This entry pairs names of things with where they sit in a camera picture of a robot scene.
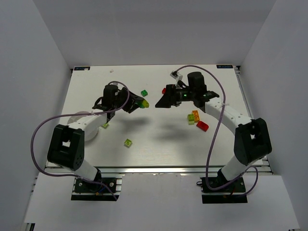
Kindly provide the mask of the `dark green square lego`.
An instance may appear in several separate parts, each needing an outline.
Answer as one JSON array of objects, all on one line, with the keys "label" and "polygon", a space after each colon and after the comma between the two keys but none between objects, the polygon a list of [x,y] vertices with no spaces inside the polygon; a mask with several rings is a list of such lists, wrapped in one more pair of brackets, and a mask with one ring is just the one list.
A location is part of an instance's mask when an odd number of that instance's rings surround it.
[{"label": "dark green square lego", "polygon": [[146,91],[146,90],[142,90],[141,91],[141,96],[142,97],[145,97],[145,96],[147,96],[148,95],[148,92]]}]

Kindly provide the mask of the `dark green long lego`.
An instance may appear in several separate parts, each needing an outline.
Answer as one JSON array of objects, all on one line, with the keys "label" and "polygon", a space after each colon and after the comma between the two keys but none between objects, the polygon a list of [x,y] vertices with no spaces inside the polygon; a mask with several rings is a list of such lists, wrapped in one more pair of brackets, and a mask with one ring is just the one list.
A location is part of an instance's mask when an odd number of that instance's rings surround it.
[{"label": "dark green long lego", "polygon": [[145,106],[143,105],[143,101],[142,101],[142,102],[138,102],[138,106],[139,106],[140,108],[145,108]]}]

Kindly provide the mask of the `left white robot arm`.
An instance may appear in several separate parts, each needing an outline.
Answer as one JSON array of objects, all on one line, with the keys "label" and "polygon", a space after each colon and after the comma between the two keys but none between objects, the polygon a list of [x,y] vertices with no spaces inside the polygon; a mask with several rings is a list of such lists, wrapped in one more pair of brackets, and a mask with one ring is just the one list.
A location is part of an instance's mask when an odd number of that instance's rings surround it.
[{"label": "left white robot arm", "polygon": [[47,154],[48,162],[68,169],[85,180],[99,182],[101,172],[85,160],[85,142],[92,140],[99,127],[114,117],[116,109],[132,113],[138,108],[148,107],[149,103],[143,97],[126,88],[106,85],[89,115],[78,115],[79,119],[75,122],[59,124],[54,128]]}]

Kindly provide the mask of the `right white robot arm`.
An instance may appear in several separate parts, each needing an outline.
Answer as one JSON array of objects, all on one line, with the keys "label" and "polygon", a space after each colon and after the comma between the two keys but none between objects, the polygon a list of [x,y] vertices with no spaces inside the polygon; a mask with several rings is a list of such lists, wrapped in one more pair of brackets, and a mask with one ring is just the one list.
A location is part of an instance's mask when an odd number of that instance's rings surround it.
[{"label": "right white robot arm", "polygon": [[170,75],[176,83],[166,85],[166,91],[156,103],[156,108],[171,108],[182,102],[193,102],[195,107],[216,118],[234,135],[234,156],[219,170],[219,184],[232,181],[257,160],[271,153],[272,146],[264,119],[244,116],[227,105],[223,97],[207,89],[201,72],[189,73],[187,85],[182,82],[178,72],[173,71]]}]

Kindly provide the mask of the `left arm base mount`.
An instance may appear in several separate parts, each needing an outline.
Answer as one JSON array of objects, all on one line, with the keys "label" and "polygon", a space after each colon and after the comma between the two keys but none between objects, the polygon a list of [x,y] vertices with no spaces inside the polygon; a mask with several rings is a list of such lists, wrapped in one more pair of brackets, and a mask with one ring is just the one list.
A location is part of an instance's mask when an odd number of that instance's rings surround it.
[{"label": "left arm base mount", "polygon": [[73,184],[72,201],[116,201],[119,198],[122,186],[122,177],[102,177],[105,186],[87,183],[76,178]]}]

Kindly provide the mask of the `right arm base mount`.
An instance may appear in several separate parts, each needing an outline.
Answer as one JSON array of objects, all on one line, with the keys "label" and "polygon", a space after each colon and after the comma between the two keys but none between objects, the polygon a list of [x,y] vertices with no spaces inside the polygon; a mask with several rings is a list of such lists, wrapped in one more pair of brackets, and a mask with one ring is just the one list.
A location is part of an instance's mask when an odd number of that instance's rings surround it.
[{"label": "right arm base mount", "polygon": [[217,191],[210,190],[205,177],[200,178],[196,183],[201,188],[203,204],[246,204],[248,203],[244,180],[240,178],[224,189]]}]

